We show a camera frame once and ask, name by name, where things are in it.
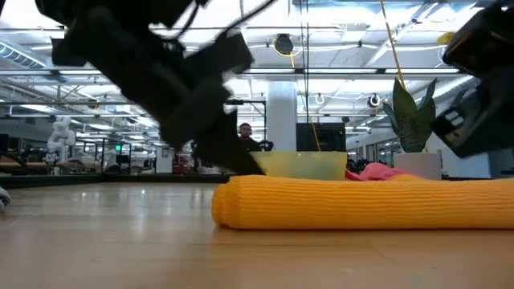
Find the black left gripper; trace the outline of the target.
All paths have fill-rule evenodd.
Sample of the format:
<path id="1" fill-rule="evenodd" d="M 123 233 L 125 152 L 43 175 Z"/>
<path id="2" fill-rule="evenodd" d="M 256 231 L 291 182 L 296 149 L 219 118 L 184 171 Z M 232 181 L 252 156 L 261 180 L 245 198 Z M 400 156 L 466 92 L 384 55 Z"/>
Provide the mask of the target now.
<path id="1" fill-rule="evenodd" d="M 263 175 L 236 132 L 237 111 L 225 113 L 230 93 L 219 72 L 204 74 L 190 59 L 150 31 L 174 22 L 184 6 L 53 6 L 67 27 L 52 59 L 57 65 L 90 63 L 160 125 L 173 148 L 194 140 L 193 156 L 238 175 Z"/>

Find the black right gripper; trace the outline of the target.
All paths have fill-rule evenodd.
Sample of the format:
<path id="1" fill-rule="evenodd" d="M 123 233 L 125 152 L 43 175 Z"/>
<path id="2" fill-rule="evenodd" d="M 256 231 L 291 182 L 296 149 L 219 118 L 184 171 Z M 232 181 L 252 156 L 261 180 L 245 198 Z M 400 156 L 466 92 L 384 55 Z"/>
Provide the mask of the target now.
<path id="1" fill-rule="evenodd" d="M 457 157 L 513 146 L 513 72 L 498 71 L 483 78 L 476 96 L 480 104 L 451 105 L 430 124 Z"/>

